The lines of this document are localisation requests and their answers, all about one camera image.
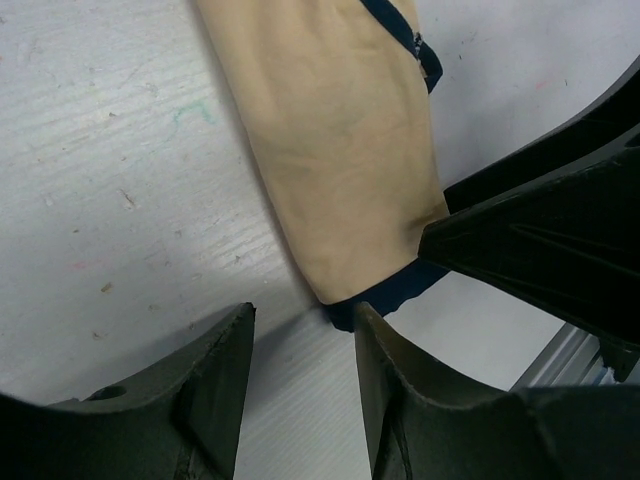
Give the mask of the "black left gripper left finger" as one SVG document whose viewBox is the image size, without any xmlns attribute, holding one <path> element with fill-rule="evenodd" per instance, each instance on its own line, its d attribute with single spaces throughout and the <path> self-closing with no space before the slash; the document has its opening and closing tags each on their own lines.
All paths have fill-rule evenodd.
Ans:
<svg viewBox="0 0 640 480">
<path fill-rule="evenodd" d="M 241 303 L 199 337 L 84 400 L 1 397 L 4 479 L 231 479 L 254 345 Z"/>
</svg>

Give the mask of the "beige underwear with dark trim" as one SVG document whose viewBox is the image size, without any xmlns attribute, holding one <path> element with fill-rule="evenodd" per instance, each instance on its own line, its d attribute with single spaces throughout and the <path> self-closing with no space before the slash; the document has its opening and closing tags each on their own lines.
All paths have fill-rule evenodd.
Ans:
<svg viewBox="0 0 640 480">
<path fill-rule="evenodd" d="M 429 96 L 442 74 L 411 1 L 202 1 L 289 250 L 330 322 L 396 311 L 445 275 Z"/>
</svg>

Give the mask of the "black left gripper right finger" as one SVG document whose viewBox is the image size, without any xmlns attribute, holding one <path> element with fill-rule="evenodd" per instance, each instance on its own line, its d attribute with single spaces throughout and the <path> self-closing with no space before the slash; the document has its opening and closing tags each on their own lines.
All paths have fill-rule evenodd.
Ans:
<svg viewBox="0 0 640 480">
<path fill-rule="evenodd" d="M 505 392 L 437 360 L 366 303 L 354 324 L 373 478 L 638 478 L 638 386 Z"/>
</svg>

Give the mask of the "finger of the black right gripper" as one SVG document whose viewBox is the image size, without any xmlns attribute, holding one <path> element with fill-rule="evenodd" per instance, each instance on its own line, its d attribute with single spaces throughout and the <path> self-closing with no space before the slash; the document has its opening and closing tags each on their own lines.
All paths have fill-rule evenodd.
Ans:
<svg viewBox="0 0 640 480">
<path fill-rule="evenodd" d="M 639 147 L 575 163 L 428 227 L 420 258 L 600 340 L 623 382 L 639 360 Z"/>
<path fill-rule="evenodd" d="M 596 100 L 542 137 L 445 190 L 454 214 L 550 173 L 639 123 L 639 61 Z"/>
</svg>

